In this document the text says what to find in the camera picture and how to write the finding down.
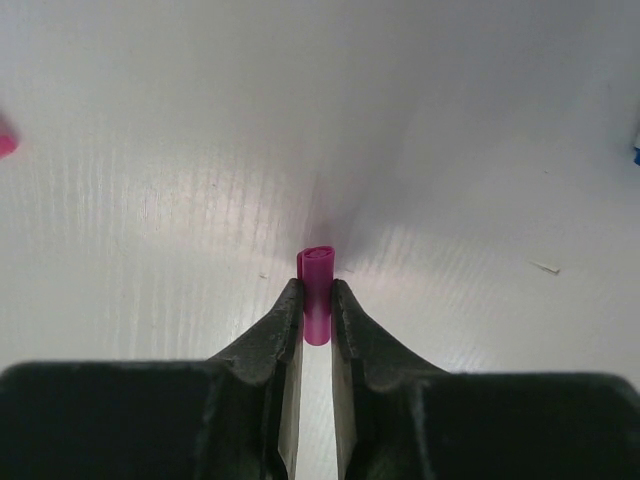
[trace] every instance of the magenta foam roll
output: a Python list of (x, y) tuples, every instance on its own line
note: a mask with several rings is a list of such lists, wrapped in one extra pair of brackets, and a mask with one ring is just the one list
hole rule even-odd
[(331, 339), (331, 283), (336, 251), (306, 248), (298, 254), (298, 278), (304, 284), (304, 339), (324, 345)]

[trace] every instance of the white corrugated plastic sheet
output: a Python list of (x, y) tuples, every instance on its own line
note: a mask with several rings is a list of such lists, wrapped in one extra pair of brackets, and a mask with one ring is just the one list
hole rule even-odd
[[(0, 1), (0, 364), (201, 358), (331, 243), (460, 371), (640, 385), (637, 0)], [(328, 347), (298, 476), (335, 478)]]

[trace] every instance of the pink object edge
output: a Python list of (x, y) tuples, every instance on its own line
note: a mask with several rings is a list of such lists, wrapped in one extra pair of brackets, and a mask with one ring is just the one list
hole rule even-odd
[(331, 284), (336, 251), (306, 248), (297, 256), (298, 278), (304, 284), (304, 339), (324, 345), (331, 339)]
[(11, 135), (0, 135), (0, 158), (12, 154), (18, 148), (18, 142)]

